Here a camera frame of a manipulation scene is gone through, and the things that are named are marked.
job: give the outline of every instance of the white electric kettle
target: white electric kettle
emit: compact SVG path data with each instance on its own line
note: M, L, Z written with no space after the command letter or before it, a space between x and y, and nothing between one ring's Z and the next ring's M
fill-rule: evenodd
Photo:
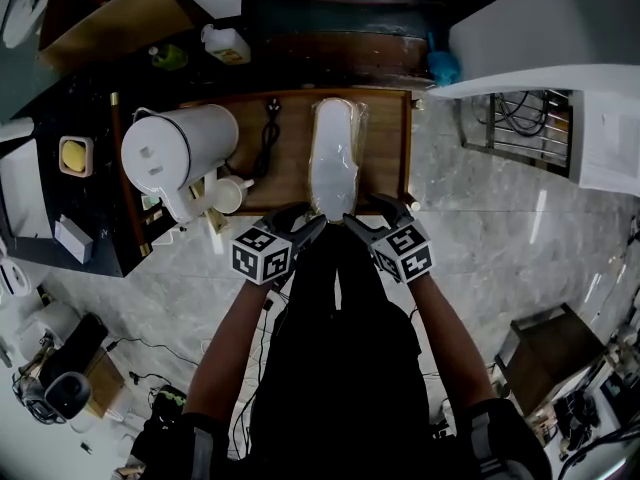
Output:
M138 120L140 113L148 114ZM218 105L162 114L139 108L122 141L122 165L138 190L158 196L179 223L213 206L210 180L238 143L238 123ZM189 186L205 178L205 193L193 199Z

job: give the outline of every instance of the small white container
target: small white container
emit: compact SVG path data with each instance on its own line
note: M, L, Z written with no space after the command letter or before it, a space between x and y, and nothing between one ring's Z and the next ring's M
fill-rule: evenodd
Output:
M234 28L216 30L206 25L200 35L207 53L230 66L251 61L251 48Z
M65 163L62 161L62 147L64 143L68 140L77 142L84 146L84 171L76 172L72 169L69 169ZM87 137L72 137L70 135L64 136L60 139L60 143L58 144L58 167L60 170L68 174L69 176L76 176L77 178L88 178L93 174L93 141L88 139Z

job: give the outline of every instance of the metal rack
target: metal rack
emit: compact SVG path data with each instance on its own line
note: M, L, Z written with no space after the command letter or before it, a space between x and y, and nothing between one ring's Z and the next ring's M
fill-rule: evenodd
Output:
M470 142L462 133L462 146L568 177L571 107L566 91L548 89L487 96L484 120L476 115L471 100L474 116L486 125L484 144Z

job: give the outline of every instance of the floor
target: floor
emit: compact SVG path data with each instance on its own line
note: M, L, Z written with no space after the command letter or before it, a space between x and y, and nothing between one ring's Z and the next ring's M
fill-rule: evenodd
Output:
M433 276L485 360L493 361L511 320L563 302L606 339L640 279L639 245L632 245L624 259L613 259L625 251L638 201L582 190L538 169L462 149L452 103L427 96L425 102L426 109L413 114L410 192L422 205L415 217L433 241ZM464 126L478 132L471 118ZM232 219L226 235L253 220ZM54 270L45 287L76 309L97 313L114 336L165 344L197 362L242 284L227 259L214 255L201 220L176 234L173 244L156 247L126 279ZM383 281L389 298L410 312L408 289L386 274ZM283 305L276 298L267 330ZM413 321L422 343L421 367L433 372L424 330L418 319ZM266 334L265 352L268 340ZM257 332L238 411L257 384L259 343ZM157 373L184 390L194 371L164 349L139 343L123 342L112 356L123 372ZM427 382L435 413L446 395L437 379ZM141 414L148 411L147 393L156 385L159 381L150 379L134 388Z

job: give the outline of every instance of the wooden tray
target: wooden tray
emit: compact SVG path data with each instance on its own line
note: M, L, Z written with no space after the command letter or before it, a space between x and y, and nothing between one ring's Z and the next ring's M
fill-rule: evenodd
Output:
M289 203L309 200L309 156L314 108L324 98L339 97L367 105L364 157L356 213L374 213L365 193L380 192L406 201L411 154L411 93L377 89L309 89L276 91L186 103L181 107L216 104L237 119L240 140L228 164L245 179L262 148L267 122L265 104L278 98L280 138L272 149L269 174L257 179L236 215L260 215Z

